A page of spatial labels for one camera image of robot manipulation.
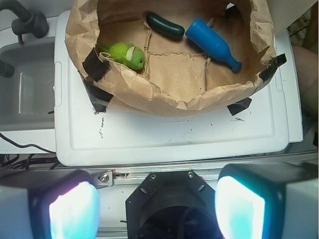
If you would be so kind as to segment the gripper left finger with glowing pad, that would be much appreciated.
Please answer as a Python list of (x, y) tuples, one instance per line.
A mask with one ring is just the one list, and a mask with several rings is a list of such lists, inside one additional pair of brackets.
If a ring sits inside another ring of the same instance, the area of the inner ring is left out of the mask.
[(85, 170), (0, 172), (2, 239), (93, 239), (100, 221), (100, 197)]

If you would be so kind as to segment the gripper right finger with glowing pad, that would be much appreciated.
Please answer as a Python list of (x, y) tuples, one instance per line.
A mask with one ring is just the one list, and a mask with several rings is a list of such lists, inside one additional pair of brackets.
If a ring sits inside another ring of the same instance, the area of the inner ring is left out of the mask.
[(319, 167), (314, 163), (231, 163), (215, 189), (227, 239), (317, 239)]

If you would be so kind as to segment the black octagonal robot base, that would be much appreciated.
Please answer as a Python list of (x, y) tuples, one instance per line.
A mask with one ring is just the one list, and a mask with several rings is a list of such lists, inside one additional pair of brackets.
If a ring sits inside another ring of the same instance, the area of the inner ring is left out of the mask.
[(130, 239), (222, 239), (215, 190), (199, 178), (145, 180), (126, 200)]

